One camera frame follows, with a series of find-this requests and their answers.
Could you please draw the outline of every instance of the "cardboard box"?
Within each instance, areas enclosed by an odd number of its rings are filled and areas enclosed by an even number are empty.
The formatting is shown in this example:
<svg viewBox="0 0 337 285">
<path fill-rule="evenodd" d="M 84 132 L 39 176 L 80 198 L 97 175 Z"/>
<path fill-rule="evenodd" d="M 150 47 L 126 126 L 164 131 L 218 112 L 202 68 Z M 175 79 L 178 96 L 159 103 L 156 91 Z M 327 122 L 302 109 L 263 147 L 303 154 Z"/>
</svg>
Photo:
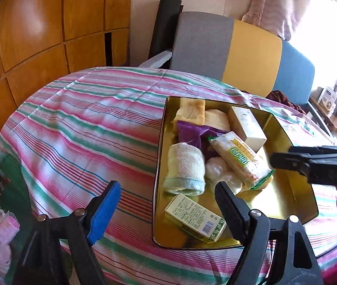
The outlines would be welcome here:
<svg viewBox="0 0 337 285">
<path fill-rule="evenodd" d="M 222 217 L 183 194 L 176 195 L 165 212 L 166 217 L 182 230 L 207 243 L 216 242 L 226 226 Z"/>
<path fill-rule="evenodd" d="M 331 87 L 327 86 L 321 92 L 321 95 L 317 102 L 327 111 L 332 111 L 333 104 L 335 103 L 336 99 L 337 99 L 337 92 L 334 92 Z"/>
<path fill-rule="evenodd" d="M 229 109 L 228 119 L 230 129 L 254 152 L 262 148 L 267 138 L 250 109 L 232 106 Z"/>
</svg>

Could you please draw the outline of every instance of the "metal bolt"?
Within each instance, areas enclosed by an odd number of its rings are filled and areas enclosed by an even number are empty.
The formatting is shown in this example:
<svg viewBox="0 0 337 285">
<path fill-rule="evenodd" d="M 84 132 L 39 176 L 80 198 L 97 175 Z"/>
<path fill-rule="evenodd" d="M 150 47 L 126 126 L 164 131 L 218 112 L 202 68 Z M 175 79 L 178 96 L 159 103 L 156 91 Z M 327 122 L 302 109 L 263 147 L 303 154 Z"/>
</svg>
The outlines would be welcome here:
<svg viewBox="0 0 337 285">
<path fill-rule="evenodd" d="M 296 215 L 290 215 L 289 220 L 293 223 L 299 222 L 299 218 Z"/>
<path fill-rule="evenodd" d="M 80 216 L 84 215 L 85 209 L 83 209 L 83 208 L 76 209 L 74 213 L 77 217 L 80 217 Z"/>
<path fill-rule="evenodd" d="M 260 217 L 262 215 L 262 212 L 259 211 L 258 209 L 253 209 L 250 211 L 250 214 L 255 216 L 255 217 Z"/>
<path fill-rule="evenodd" d="M 47 219 L 47 215 L 45 215 L 45 214 L 38 215 L 38 217 L 37 217 L 38 222 L 43 222 L 46 219 Z"/>
</svg>

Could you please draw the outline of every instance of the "snack package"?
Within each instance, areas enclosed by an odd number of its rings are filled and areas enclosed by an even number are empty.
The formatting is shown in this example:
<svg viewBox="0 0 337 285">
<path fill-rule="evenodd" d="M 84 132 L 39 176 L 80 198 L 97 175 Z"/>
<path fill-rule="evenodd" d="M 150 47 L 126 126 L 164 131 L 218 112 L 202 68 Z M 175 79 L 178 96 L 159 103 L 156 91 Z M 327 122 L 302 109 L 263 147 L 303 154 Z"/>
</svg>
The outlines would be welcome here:
<svg viewBox="0 0 337 285">
<path fill-rule="evenodd" d="M 205 100 L 197 98 L 180 98 L 180 107 L 172 123 L 176 130 L 177 121 L 186 121 L 195 125 L 205 122 Z"/>
<path fill-rule="evenodd" d="M 262 190 L 272 181 L 274 170 L 234 132 L 209 142 L 250 190 Z"/>
<path fill-rule="evenodd" d="M 176 127 L 179 137 L 178 141 L 180 143 L 187 143 L 201 150 L 205 160 L 219 156 L 209 144 L 208 137 L 217 137 L 221 134 L 225 134 L 225 131 L 207 125 L 193 125 L 184 121 L 177 121 Z"/>
<path fill-rule="evenodd" d="M 217 129 L 222 129 L 226 132 L 230 132 L 228 116 L 226 115 L 226 113 L 218 109 L 205 110 L 204 124 Z"/>
<path fill-rule="evenodd" d="M 225 181 L 234 195 L 241 192 L 244 183 L 221 157 L 213 157 L 205 164 L 205 178 L 214 192 L 216 184 Z"/>
</svg>

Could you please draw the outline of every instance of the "dark red cloth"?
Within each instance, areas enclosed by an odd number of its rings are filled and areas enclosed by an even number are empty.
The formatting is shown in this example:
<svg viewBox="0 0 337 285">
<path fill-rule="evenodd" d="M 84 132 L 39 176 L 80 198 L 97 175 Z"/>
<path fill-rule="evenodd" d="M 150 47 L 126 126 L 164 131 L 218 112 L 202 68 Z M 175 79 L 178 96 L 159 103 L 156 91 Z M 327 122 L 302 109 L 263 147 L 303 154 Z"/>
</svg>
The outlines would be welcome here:
<svg viewBox="0 0 337 285">
<path fill-rule="evenodd" d="M 283 105 L 287 105 L 288 107 L 291 107 L 299 111 L 301 114 L 306 114 L 305 111 L 299 105 L 295 105 L 294 103 L 291 103 L 282 91 L 279 91 L 279 90 L 271 91 L 266 96 L 266 99 L 277 102 L 277 103 L 281 103 Z"/>
<path fill-rule="evenodd" d="M 324 285 L 337 285 L 337 265 L 322 273 Z"/>
</svg>

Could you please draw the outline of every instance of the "striped tablecloth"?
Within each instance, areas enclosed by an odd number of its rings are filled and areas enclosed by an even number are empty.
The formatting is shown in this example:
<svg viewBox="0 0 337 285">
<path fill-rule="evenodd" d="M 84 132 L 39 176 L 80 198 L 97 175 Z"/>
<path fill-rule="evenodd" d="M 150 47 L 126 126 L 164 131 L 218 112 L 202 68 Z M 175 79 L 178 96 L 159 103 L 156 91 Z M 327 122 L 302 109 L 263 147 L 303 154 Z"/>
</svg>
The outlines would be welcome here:
<svg viewBox="0 0 337 285">
<path fill-rule="evenodd" d="M 169 95 L 261 108 L 277 117 L 295 144 L 331 144 L 306 116 L 214 79 L 170 70 L 97 67 L 62 77 L 29 97 L 3 126 L 0 151 L 21 163 L 38 214 L 69 215 L 101 194 L 110 180 L 120 182 L 118 208 L 94 245 L 108 277 L 125 284 L 224 284 L 241 248 L 165 250 L 152 241 L 159 129 Z M 316 256 L 322 255 L 321 268 L 327 269 L 337 261 L 337 191 L 315 185 L 314 192 L 320 213 L 305 228 Z M 269 244 L 261 279 L 272 255 Z"/>
</svg>

